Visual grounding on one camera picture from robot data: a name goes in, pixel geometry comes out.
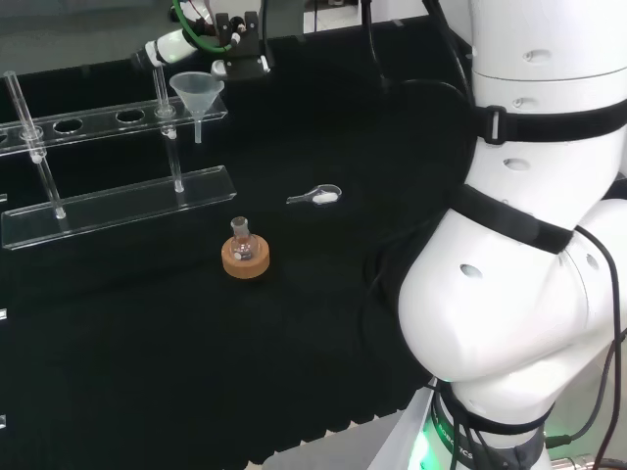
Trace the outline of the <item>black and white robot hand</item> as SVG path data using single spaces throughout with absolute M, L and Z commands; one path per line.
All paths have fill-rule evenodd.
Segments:
M 177 64 L 197 52 L 197 48 L 188 40 L 187 34 L 178 29 L 146 42 L 131 55 L 130 62 L 137 71 L 151 71 Z

